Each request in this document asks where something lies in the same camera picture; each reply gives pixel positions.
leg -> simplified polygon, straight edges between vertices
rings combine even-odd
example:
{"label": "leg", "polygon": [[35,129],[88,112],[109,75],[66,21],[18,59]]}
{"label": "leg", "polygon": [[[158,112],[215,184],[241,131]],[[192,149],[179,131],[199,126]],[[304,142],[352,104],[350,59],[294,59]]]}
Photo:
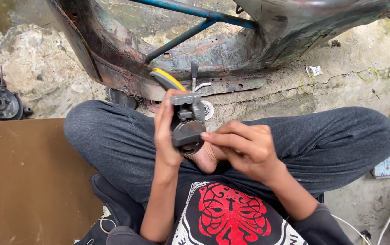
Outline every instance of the leg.
{"label": "leg", "polygon": [[[140,112],[99,100],[73,108],[65,120],[65,136],[74,149],[113,186],[144,207],[154,176],[154,122]],[[203,173],[184,159],[178,187]]]}
{"label": "leg", "polygon": [[[355,181],[390,156],[390,120],[363,107],[244,123],[271,128],[278,158],[315,196]],[[250,192],[273,195],[266,186],[236,170],[225,176]]]}

cardboard sheet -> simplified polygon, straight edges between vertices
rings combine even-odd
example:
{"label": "cardboard sheet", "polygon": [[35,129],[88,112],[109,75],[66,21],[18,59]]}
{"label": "cardboard sheet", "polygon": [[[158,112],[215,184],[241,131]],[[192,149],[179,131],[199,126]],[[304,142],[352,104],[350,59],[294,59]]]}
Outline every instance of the cardboard sheet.
{"label": "cardboard sheet", "polygon": [[69,245],[102,214],[63,119],[0,122],[0,244]]}

rusty metal frame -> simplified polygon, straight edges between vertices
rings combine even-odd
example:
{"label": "rusty metal frame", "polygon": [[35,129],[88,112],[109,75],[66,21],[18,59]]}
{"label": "rusty metal frame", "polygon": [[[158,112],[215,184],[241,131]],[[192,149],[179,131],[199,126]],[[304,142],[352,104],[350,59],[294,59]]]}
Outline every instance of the rusty metal frame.
{"label": "rusty metal frame", "polygon": [[94,0],[46,1],[94,81],[156,101],[164,90],[149,77],[154,67],[190,87],[191,62],[197,61],[199,82],[212,81],[212,87],[198,91],[203,96],[255,89],[270,72],[308,50],[390,15],[390,0],[234,0],[258,30],[186,41],[146,63],[147,54],[158,47],[134,35]]}

person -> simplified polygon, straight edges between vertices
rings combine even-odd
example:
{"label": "person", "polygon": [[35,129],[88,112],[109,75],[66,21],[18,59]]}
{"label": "person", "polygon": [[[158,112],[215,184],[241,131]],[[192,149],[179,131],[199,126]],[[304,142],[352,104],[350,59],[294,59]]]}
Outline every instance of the person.
{"label": "person", "polygon": [[[66,117],[77,152],[146,209],[140,234],[117,227],[108,245],[352,244],[315,197],[390,156],[388,118],[344,107],[231,121],[202,133],[201,150],[183,157],[171,145],[169,102],[183,93],[167,91],[154,119],[98,100]],[[212,174],[223,161],[232,167]]]}

